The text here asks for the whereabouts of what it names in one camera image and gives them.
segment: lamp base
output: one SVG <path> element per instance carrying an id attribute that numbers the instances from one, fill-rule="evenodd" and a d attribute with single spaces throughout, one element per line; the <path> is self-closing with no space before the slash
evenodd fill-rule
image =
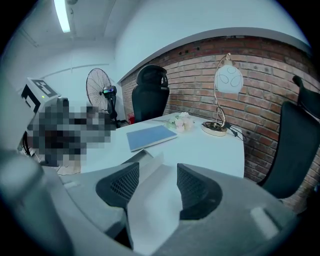
<path id="1" fill-rule="evenodd" d="M 211 125 L 214 122 L 203 122 L 201 128 L 207 134 L 222 137 L 227 134 L 227 128 L 221 128 L 219 123 L 214 123 L 215 125 Z"/>

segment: flower bouquet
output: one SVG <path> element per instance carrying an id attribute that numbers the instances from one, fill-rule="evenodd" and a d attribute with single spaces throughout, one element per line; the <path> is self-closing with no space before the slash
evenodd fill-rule
<path id="1" fill-rule="evenodd" d="M 182 112 L 179 115 L 167 120 L 154 120 L 165 123 L 167 128 L 176 128 L 178 133 L 192 129 L 195 121 L 191 118 L 188 112 Z"/>

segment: brick wall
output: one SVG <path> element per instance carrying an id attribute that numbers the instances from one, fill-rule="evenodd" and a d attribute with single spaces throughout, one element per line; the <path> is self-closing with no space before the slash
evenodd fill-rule
<path id="1" fill-rule="evenodd" d="M 292 77 L 302 78 L 307 89 L 319 92 L 320 83 L 309 58 L 297 48 L 278 41 L 249 36 L 217 37 L 192 42 L 151 60 L 164 67 L 170 87 L 165 114 L 189 112 L 214 119 L 213 79 L 219 60 L 231 53 L 244 80 L 240 94 L 216 92 L 227 121 L 241 127 L 244 142 L 244 176 L 261 181 L 273 161 L 279 134 L 281 105 L 296 102 L 299 88 Z M 134 71 L 122 82 L 126 118 L 133 113 L 132 90 L 137 85 Z M 298 191 L 284 200 L 296 212 L 305 207 L 306 197 L 320 181 L 320 150 Z"/>

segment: blue notebook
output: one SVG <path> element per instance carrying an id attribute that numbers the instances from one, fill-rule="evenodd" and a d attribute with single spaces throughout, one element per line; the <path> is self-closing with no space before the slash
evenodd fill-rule
<path id="1" fill-rule="evenodd" d="M 131 152 L 144 149 L 177 137 L 177 134 L 170 131 L 163 125 L 136 130 L 126 134 Z"/>

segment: white lamp shade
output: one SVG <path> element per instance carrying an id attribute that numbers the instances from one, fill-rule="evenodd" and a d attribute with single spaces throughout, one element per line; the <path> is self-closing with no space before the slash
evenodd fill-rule
<path id="1" fill-rule="evenodd" d="M 215 74 L 215 86 L 219 92 L 238 94 L 244 86 L 244 78 L 234 66 L 224 65 Z"/>

